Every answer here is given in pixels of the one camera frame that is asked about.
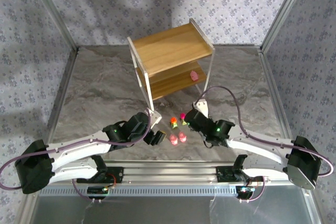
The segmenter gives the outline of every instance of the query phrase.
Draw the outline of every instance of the small colorful toy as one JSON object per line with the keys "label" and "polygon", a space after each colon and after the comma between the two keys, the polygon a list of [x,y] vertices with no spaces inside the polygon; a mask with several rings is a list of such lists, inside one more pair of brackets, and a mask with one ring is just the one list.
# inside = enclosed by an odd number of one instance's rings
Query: small colorful toy
{"label": "small colorful toy", "polygon": [[174,134],[170,135],[169,140],[173,145],[176,145],[178,143],[178,138]]}
{"label": "small colorful toy", "polygon": [[170,125],[173,129],[176,128],[177,127],[177,119],[174,118],[174,117],[170,118]]}
{"label": "small colorful toy", "polygon": [[182,125],[186,125],[186,124],[187,124],[187,123],[185,122],[184,118],[185,118],[185,113],[181,113],[181,114],[180,114],[180,120],[181,120]]}
{"label": "small colorful toy", "polygon": [[193,81],[198,80],[198,74],[194,70],[190,72],[190,77]]}
{"label": "small colorful toy", "polygon": [[178,137],[182,143],[185,143],[187,141],[187,136],[182,131],[179,132]]}

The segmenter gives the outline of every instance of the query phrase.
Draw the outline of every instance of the white metal shelf frame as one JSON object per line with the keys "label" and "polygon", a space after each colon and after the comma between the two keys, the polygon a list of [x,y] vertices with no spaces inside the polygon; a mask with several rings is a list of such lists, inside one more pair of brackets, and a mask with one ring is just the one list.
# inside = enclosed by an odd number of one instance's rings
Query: white metal shelf frame
{"label": "white metal shelf frame", "polygon": [[[211,58],[210,58],[210,63],[209,63],[209,68],[207,71],[207,75],[206,75],[206,80],[205,80],[205,84],[204,84],[204,88],[203,88],[203,92],[206,90],[208,83],[209,83],[209,77],[210,77],[210,73],[211,73],[211,68],[212,68],[212,64],[213,64],[213,60],[214,60],[214,56],[215,56],[215,47],[214,45],[211,43],[211,41],[209,40],[209,38],[204,34],[204,32],[201,30],[201,28],[198,26],[198,24],[195,22],[195,20],[193,18],[189,19],[189,23],[192,24],[195,29],[198,31],[198,33],[201,35],[201,37],[204,39],[204,41],[206,42],[206,44],[211,48],[212,50],[212,54],[211,54]],[[138,79],[138,83],[139,83],[139,87],[141,89],[141,92],[143,94],[143,96],[145,97],[146,103],[148,105],[148,107],[154,111],[154,104],[153,104],[153,99],[152,99],[152,92],[151,92],[151,87],[150,87],[150,82],[149,82],[149,76],[148,73],[145,69],[145,67],[142,64],[141,58],[133,44],[133,41],[130,37],[127,37],[127,41],[130,47],[130,51],[131,51],[131,56],[132,56],[132,61],[133,61],[133,65],[134,65],[134,69],[135,69],[135,74],[137,76]],[[137,67],[140,68],[144,78],[145,78],[145,83],[146,83],[146,89],[147,92],[144,89],[144,86],[141,82],[141,79],[139,77],[139,74],[137,72]],[[197,90],[199,91],[199,93],[202,93],[202,90],[199,88],[198,84],[195,85]]]}

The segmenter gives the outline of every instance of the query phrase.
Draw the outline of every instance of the table surface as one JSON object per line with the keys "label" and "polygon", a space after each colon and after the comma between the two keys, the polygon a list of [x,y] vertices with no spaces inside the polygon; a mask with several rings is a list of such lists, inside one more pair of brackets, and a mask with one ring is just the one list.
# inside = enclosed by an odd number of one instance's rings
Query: table surface
{"label": "table surface", "polygon": [[133,44],[149,77],[212,54],[191,23],[137,39]]}

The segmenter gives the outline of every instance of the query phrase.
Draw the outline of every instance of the red wire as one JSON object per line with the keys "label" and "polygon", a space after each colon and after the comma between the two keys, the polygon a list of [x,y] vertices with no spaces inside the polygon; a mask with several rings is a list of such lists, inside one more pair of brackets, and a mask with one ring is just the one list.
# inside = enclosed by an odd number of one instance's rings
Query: red wire
{"label": "red wire", "polygon": [[107,175],[112,176],[113,177],[113,187],[117,184],[117,179],[115,178],[115,176],[112,173],[107,173]]}

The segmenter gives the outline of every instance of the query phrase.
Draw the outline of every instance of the pink toy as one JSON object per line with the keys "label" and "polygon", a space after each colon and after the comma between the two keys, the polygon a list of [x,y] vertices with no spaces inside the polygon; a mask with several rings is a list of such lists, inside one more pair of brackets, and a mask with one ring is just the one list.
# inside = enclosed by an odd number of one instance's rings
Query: pink toy
{"label": "pink toy", "polygon": [[175,136],[174,134],[170,135],[169,140],[173,145],[176,145],[178,143],[177,136]]}
{"label": "pink toy", "polygon": [[190,77],[193,81],[198,80],[198,74],[194,70],[190,72]]}
{"label": "pink toy", "polygon": [[185,118],[185,114],[184,114],[184,113],[181,113],[181,114],[180,114],[180,120],[181,120],[182,125],[186,125],[186,124],[187,124],[187,123],[185,122],[184,118]]}
{"label": "pink toy", "polygon": [[179,132],[178,137],[182,143],[185,143],[185,141],[187,141],[187,136],[182,131]]}

